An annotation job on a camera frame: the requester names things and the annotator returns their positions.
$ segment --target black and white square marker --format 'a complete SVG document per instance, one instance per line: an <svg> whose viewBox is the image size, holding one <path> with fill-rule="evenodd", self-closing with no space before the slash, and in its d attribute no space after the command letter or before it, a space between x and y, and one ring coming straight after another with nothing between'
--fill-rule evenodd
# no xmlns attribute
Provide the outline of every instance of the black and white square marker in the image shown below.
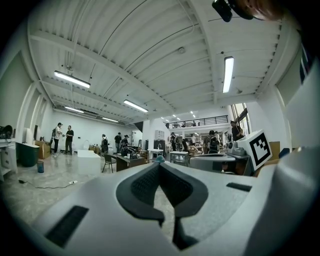
<svg viewBox="0 0 320 256"><path fill-rule="evenodd" d="M264 133L249 142L255 165L260 165L267 157L271 155L270 148Z"/></svg>

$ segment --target chair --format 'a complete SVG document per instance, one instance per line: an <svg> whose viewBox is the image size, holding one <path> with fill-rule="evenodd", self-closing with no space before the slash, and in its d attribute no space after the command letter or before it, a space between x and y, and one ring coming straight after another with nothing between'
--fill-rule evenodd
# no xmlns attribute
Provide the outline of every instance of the chair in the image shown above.
<svg viewBox="0 0 320 256"><path fill-rule="evenodd" d="M109 169L110 169L110 165L111 165L111 171L112 171L112 173L114 173L114 170L112 168L112 164L115 164L117 161L115 159L113 159L110 154L104 154L103 156L104 156L105 163L104 163L104 167L103 167L102 172L104 172L106 164L109 164Z"/></svg>

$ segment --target marble floor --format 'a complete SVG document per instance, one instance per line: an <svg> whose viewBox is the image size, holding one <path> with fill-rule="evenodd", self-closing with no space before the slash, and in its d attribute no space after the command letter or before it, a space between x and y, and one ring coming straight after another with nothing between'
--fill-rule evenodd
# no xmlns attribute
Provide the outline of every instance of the marble floor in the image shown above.
<svg viewBox="0 0 320 256"><path fill-rule="evenodd" d="M1 196L7 208L12 215L20 217L27 224L31 224L38 215L54 203L68 196L72 191L80 188L84 183L93 178L107 176L112 173L111 169L106 165L104 172L99 175L78 174L76 154L60 154L57 158L50 156L42 161L44 162L44 173L38 173L37 165L33 167L18 166L18 174L10 171L4 176L4 182L0 182ZM105 160L101 158L101 170L104 165ZM113 164L113 172L116 171L116 168L116 164ZM27 183L21 184L18 180L23 180ZM65 187L71 181L77 181L77 183ZM155 193L154 207L164 213L165 221L162 225L162 230L165 236L172 240L174 209L160 187Z"/></svg>

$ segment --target white shirt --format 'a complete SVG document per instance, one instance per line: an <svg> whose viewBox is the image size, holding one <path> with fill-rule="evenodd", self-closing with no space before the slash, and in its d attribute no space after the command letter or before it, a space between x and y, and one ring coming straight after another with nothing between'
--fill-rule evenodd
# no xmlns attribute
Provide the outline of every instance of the white shirt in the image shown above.
<svg viewBox="0 0 320 256"><path fill-rule="evenodd" d="M56 128L55 128L55 136L54 136L54 138L56 139L56 140L59 140L60 139L60 133L59 132L61 132L61 129L59 128L59 126L57 126Z"/></svg>

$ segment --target blue bucket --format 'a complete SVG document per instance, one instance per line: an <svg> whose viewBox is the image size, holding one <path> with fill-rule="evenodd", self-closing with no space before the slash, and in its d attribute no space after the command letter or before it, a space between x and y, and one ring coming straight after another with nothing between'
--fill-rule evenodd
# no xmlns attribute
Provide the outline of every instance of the blue bucket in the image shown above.
<svg viewBox="0 0 320 256"><path fill-rule="evenodd" d="M38 167L38 173L43 174L45 172L44 162L39 161L36 165Z"/></svg>

